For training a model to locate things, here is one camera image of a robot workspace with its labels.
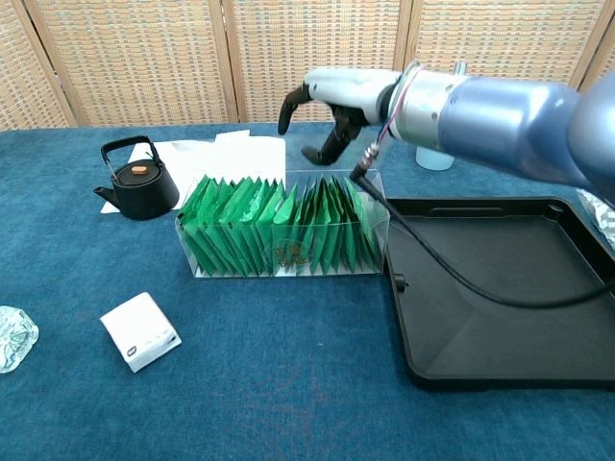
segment cable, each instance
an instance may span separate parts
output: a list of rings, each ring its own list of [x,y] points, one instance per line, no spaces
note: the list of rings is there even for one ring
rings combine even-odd
[[[391,216],[397,219],[400,224],[404,227],[405,231],[409,233],[412,237],[416,239],[416,241],[425,249],[430,256],[435,259],[435,261],[442,266],[442,268],[448,272],[455,280],[461,283],[470,291],[476,293],[477,295],[492,301],[494,303],[509,305],[511,307],[520,307],[524,309],[554,309],[558,307],[567,307],[570,305],[586,303],[588,301],[594,300],[599,296],[602,296],[606,293],[611,293],[615,291],[615,279],[610,280],[604,286],[600,288],[588,291],[583,293],[582,295],[577,295],[572,298],[565,298],[563,300],[549,301],[544,303],[534,303],[530,301],[519,301],[519,300],[511,300],[509,298],[504,298],[499,295],[495,295],[490,293],[479,286],[475,285],[473,282],[462,276],[453,266],[451,266],[446,259],[442,257],[442,255],[434,249],[419,233],[417,233],[404,219],[402,213],[400,213],[393,205],[387,202],[387,200],[382,196],[380,191],[374,187],[363,175],[351,175],[351,179],[356,182],[365,192],[371,195],[375,200],[383,204],[386,209],[388,209]]]

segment small white box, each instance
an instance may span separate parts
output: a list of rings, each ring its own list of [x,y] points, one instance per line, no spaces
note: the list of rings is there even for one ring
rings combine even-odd
[[[149,293],[141,293],[100,318],[134,373],[182,344]]]

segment table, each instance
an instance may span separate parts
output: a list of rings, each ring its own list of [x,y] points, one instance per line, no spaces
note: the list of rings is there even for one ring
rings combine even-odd
[[[173,229],[99,214],[107,141],[208,139],[273,124],[0,133],[0,303],[37,344],[0,376],[0,459],[613,459],[615,394],[437,394],[407,379],[387,280],[195,280]],[[287,168],[330,124],[293,124]],[[338,167],[352,168],[364,130]],[[456,160],[423,170],[410,146],[381,156],[389,196],[558,195]],[[134,375],[99,317],[147,291],[183,339]]]

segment teapot lid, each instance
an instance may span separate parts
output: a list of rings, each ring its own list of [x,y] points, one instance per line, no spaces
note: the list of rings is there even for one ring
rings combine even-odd
[[[118,185],[139,186],[153,180],[159,173],[160,165],[146,158],[143,160],[131,161],[119,168],[115,172],[115,181]]]

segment woven screen panel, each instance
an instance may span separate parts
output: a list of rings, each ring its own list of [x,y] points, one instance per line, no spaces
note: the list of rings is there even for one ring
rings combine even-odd
[[[569,83],[604,0],[425,0],[416,59],[431,68]]]
[[[207,2],[37,3],[89,125],[227,120]]]
[[[604,74],[608,71],[615,70],[615,48],[611,51],[611,54],[608,56],[608,60],[606,61],[606,65],[604,66],[601,77],[604,77]]]
[[[399,1],[242,0],[233,8],[248,121],[278,120],[286,93],[314,67],[393,66]],[[311,103],[293,119],[332,115]]]
[[[0,130],[67,126],[11,2],[0,0]]]

